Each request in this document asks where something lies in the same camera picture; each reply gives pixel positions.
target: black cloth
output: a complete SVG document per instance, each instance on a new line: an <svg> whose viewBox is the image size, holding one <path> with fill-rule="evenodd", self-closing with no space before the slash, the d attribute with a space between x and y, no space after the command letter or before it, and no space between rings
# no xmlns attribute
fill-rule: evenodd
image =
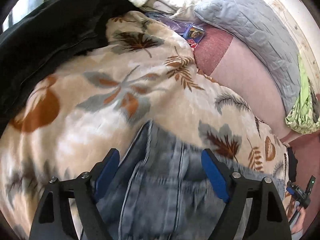
<svg viewBox="0 0 320 240"><path fill-rule="evenodd" d="M289 180L291 182L296 182L298 160L293 154L292 147L287 148L287 150L288 150L288 159L289 159L289 168L288 168Z"/></svg>
<svg viewBox="0 0 320 240"><path fill-rule="evenodd" d="M106 23L128 0L48 0L0 35L0 135L35 85L64 61L108 45Z"/></svg>

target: green cloth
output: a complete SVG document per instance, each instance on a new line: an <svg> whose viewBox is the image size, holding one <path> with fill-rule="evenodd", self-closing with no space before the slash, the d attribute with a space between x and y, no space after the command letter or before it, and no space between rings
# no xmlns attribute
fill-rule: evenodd
<svg viewBox="0 0 320 240"><path fill-rule="evenodd" d="M308 75L300 55L298 55L298 62L301 78L300 94L288 116L285 118L285 122L292 130L298 133L308 134L320 129L320 118L317 122L313 121L311 89Z"/></svg>

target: metal bolt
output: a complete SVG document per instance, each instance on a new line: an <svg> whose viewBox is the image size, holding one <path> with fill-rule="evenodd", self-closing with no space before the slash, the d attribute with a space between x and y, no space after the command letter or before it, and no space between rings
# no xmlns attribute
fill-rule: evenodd
<svg viewBox="0 0 320 240"><path fill-rule="evenodd" d="M241 174L239 172L235 171L232 173L232 177L239 179L241 177Z"/></svg>
<svg viewBox="0 0 320 240"><path fill-rule="evenodd" d="M49 180L50 183L56 182L57 178L55 176L52 176L51 179Z"/></svg>
<svg viewBox="0 0 320 240"><path fill-rule="evenodd" d="M264 178L264 181L265 181L266 183L271 183L271 182L272 182L272 179L270 179L269 177L265 177L265 178Z"/></svg>
<svg viewBox="0 0 320 240"><path fill-rule="evenodd" d="M89 172L85 171L83 173L80 174L81 178L86 179L87 177L89 177Z"/></svg>

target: finger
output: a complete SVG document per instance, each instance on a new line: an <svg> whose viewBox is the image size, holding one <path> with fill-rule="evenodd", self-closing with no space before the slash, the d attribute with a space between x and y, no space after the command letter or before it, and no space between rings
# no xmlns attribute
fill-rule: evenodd
<svg viewBox="0 0 320 240"><path fill-rule="evenodd" d="M295 234L303 229L303 222L306 216L306 210L303 207L297 207L297 210L300 210L300 215L298 217L297 222L294 224L294 226L291 229L291 234Z"/></svg>

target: floral blanket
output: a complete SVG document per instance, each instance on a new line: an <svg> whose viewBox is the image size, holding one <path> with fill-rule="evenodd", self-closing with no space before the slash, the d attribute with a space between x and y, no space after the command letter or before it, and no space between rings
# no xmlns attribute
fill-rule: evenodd
<svg viewBox="0 0 320 240"><path fill-rule="evenodd" d="M133 11L110 19L106 35L107 47L74 57L39 82L1 137L0 209L21 238L28 238L51 176L90 171L112 147L124 156L147 119L288 181L286 147L240 96L197 73L182 37Z"/></svg>

